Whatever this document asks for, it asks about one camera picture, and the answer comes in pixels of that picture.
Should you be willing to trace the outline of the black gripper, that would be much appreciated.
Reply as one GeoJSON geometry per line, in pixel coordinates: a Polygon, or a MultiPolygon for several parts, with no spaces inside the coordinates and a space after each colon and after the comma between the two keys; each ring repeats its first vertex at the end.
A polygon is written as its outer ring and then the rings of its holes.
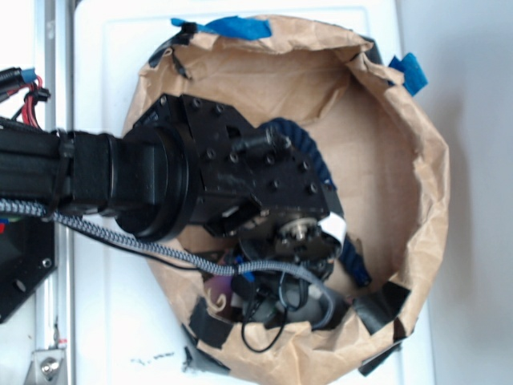
{"type": "Polygon", "coordinates": [[[199,201],[191,222],[236,238],[249,261],[333,271],[345,238],[335,188],[276,122],[254,128],[234,107],[190,95],[184,117],[199,156],[199,201]]]}

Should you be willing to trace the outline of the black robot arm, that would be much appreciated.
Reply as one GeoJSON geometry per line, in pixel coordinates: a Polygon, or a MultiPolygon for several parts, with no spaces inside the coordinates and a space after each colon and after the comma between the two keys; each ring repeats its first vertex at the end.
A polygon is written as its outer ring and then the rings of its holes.
{"type": "Polygon", "coordinates": [[[251,260],[326,274],[342,251],[340,201],[316,158],[276,123],[234,107],[164,95],[122,138],[1,129],[1,195],[48,214],[111,216],[141,241],[190,225],[238,241],[251,260]]]}

